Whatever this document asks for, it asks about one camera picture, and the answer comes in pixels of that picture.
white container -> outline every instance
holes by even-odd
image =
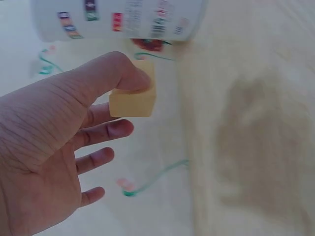
[[[31,0],[44,42],[80,38],[188,40],[206,0]]]

palm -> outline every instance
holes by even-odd
[[[36,223],[41,231],[69,217],[81,205],[72,145],[65,145],[48,158],[38,174],[26,175],[24,184],[29,188],[23,195],[31,194],[30,199],[34,199],[28,202],[33,209],[25,226],[28,230]]]

beige surface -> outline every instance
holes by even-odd
[[[315,235],[315,2],[209,2],[177,46],[196,236]]]
[[[155,70],[149,60],[134,60],[133,64],[146,72],[152,84],[149,89],[127,91],[114,89],[109,96],[109,109],[112,117],[150,117],[157,97]]]

sponge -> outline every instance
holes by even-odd
[[[152,114],[157,97],[154,65],[148,60],[135,60],[133,64],[149,75],[151,85],[136,91],[112,90],[109,95],[111,117],[150,117]]]

